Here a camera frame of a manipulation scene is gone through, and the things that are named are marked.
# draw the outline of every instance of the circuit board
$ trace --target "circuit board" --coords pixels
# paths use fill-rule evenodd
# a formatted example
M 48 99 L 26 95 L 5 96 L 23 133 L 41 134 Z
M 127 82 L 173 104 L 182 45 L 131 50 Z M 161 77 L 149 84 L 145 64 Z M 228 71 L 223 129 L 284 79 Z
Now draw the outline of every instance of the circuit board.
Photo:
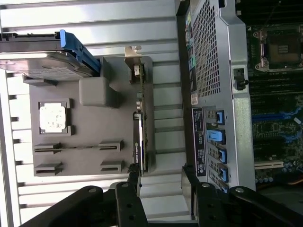
M 248 26 L 249 79 L 256 183 L 303 169 L 302 26 Z

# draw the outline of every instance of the cable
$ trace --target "cable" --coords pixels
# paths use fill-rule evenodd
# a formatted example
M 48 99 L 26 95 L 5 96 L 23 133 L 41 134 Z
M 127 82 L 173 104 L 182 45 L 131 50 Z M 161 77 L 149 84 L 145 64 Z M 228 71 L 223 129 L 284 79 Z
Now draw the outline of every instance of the cable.
M 287 183 L 288 185 L 296 185 L 296 184 L 299 184 L 303 182 L 303 179 L 300 179 L 300 180 L 297 180 L 297 181 L 294 181 L 294 182 L 290 182 L 290 183 Z

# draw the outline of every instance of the motherboard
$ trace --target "motherboard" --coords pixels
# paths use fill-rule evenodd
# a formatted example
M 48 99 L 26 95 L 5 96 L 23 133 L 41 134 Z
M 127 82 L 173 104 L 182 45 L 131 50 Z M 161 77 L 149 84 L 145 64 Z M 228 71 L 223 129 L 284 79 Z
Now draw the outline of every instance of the motherboard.
M 257 184 L 303 171 L 302 34 L 298 24 L 247 26 Z

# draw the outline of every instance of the cpu socket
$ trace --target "cpu socket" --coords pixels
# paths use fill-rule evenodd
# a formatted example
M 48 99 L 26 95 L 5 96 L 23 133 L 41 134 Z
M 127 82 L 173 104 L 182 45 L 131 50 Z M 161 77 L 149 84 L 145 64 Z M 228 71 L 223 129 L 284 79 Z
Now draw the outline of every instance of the cpu socket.
M 46 136 L 71 136 L 70 99 L 56 99 L 38 103 L 40 127 L 39 134 Z
M 303 70 L 301 27 L 264 28 L 254 32 L 260 40 L 260 63 L 255 69 L 263 72 Z

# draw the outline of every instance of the hard drive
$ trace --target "hard drive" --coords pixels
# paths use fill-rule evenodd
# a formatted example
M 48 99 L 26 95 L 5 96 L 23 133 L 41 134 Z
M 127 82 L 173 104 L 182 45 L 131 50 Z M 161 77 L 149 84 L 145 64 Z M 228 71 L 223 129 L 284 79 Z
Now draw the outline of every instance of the hard drive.
M 0 37 L 0 68 L 33 79 L 79 80 L 98 76 L 100 62 L 71 33 L 46 35 L 4 33 Z

